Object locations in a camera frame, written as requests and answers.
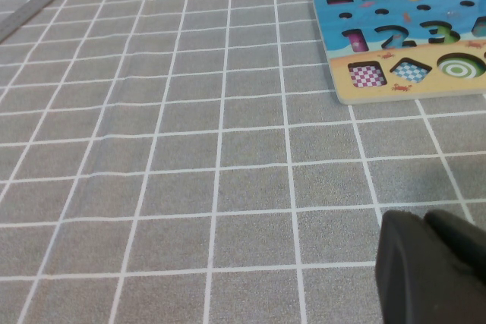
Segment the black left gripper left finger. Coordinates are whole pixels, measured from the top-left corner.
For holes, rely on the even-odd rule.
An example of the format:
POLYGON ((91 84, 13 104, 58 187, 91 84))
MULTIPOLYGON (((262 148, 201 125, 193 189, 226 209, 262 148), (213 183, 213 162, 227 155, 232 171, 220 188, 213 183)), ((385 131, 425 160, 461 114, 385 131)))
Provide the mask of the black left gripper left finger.
POLYGON ((385 323, 483 323, 485 282, 413 213, 383 214, 375 266, 385 323))

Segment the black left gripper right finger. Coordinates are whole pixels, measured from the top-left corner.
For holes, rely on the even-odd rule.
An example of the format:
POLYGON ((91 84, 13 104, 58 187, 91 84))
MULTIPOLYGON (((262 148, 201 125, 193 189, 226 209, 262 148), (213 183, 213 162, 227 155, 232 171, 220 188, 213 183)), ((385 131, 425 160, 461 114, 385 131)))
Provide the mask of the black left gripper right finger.
POLYGON ((424 220, 454 256, 485 282, 485 231, 442 209, 427 212, 424 220))

